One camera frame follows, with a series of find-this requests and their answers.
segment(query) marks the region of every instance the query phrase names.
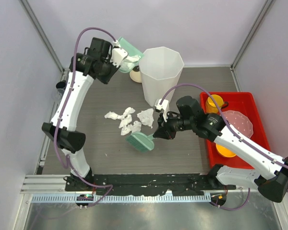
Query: mug handle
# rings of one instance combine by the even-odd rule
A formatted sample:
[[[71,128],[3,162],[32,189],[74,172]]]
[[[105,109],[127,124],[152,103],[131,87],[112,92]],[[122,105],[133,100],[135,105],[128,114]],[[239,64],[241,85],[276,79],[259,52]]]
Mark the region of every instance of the mug handle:
[[[224,102],[224,105],[222,105],[221,109],[225,109],[229,105],[228,102]]]

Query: gray floor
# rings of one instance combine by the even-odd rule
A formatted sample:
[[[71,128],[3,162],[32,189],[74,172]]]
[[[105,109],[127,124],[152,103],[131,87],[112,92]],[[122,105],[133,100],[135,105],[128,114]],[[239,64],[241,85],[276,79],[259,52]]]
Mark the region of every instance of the gray floor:
[[[240,206],[246,193],[228,194],[227,207]],[[31,204],[25,230],[281,230],[273,202],[258,192],[247,205],[226,211],[209,203],[100,204],[75,209],[75,204]],[[36,216],[41,213],[43,219]]]
[[[229,68],[185,68],[179,83],[196,83],[209,91],[233,92],[236,87]],[[199,99],[200,91],[193,87],[176,89],[171,111],[176,111],[176,101],[185,95]],[[127,107],[136,113],[149,105],[144,99],[142,85],[133,82],[128,74],[116,73],[109,85],[97,80],[89,89],[82,105],[77,130],[86,134],[84,153],[94,173],[205,173],[209,170],[205,142],[191,131],[178,133],[174,140],[154,140],[155,149],[139,153],[120,135],[119,121],[105,119],[113,111],[122,114]],[[136,113],[133,121],[138,120]],[[155,114],[153,129],[142,126],[151,134],[157,128]],[[50,144],[43,174],[68,174],[56,158]]]

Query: wooden tabletop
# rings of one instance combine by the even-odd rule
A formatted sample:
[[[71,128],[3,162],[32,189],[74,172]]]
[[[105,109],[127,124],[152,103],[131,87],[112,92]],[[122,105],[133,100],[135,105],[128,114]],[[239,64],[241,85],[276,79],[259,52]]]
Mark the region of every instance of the wooden tabletop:
[[[236,87],[227,67],[184,68],[179,83],[195,83],[208,91],[235,92]],[[186,95],[199,99],[200,90],[181,87],[175,90],[170,110],[178,112],[176,101]],[[150,108],[144,99],[142,85],[129,74],[117,72],[108,85],[94,81],[83,102],[77,131],[86,134],[84,153],[94,173],[205,173],[209,171],[205,141],[192,131],[178,132],[174,140],[155,139],[155,149],[140,153],[120,135],[119,120],[105,119],[115,112],[121,115],[127,107],[135,109],[132,122],[142,110]],[[154,113],[153,129],[142,126],[149,135],[157,128],[158,113]],[[69,174],[61,167],[51,142],[43,174]]]

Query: brush handle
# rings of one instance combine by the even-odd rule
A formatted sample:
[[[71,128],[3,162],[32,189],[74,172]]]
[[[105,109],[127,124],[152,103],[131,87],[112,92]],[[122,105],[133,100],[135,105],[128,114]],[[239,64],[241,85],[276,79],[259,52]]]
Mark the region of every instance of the brush handle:
[[[147,138],[148,138],[149,140],[153,140],[153,139],[155,139],[155,138],[153,137],[153,135],[154,135],[154,134],[151,134],[151,135],[147,136]]]

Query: pink plate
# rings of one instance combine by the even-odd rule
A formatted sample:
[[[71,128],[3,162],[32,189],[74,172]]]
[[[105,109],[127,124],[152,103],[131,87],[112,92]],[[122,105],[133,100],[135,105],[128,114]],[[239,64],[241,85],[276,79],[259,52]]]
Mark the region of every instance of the pink plate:
[[[250,138],[253,131],[253,124],[249,118],[238,111],[228,110],[223,113],[231,125],[233,125],[244,136]]]

